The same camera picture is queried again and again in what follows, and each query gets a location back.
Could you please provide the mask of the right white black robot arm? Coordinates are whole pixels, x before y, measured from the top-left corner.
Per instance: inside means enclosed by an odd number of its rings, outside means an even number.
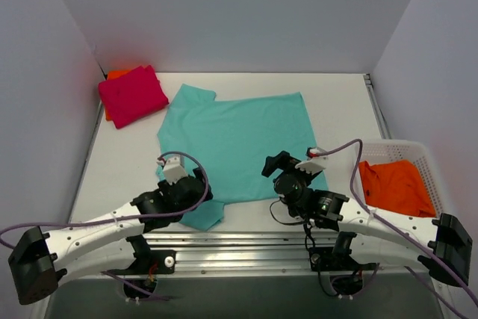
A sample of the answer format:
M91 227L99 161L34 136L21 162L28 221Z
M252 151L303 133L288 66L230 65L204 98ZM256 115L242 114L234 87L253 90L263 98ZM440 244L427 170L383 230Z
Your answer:
M406 247L417 253L418 263L433 279L455 287L468 285L473 241L456 216L412 217L368 207L341 193L312 189L312 181L324 168L319 155L301 161L281 151L266 157L261 174L270 177L276 170L280 172L273 189L289 215L300 218L302 224Z

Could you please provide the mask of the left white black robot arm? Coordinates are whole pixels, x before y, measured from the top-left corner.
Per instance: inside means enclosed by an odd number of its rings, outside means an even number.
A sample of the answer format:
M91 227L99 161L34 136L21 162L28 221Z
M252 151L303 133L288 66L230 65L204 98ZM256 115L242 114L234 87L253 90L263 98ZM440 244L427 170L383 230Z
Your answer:
M67 225L31 224L13 247L8 265L17 298L36 303L62 284L108 270L145 272L151 263L144 235L177 223L212 198L201 167L171 170L155 190L96 219Z

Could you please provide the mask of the teal t shirt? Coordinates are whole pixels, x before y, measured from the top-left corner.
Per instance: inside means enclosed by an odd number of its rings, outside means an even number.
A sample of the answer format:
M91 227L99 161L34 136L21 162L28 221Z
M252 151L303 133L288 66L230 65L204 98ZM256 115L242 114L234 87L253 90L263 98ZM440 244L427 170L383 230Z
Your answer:
M270 199L261 171L266 157L286 151L304 159L317 145L301 93L218 101L212 90L183 84L158 131L162 152L180 151L205 168L213 198L180 223L207 231L223 220L225 205Z

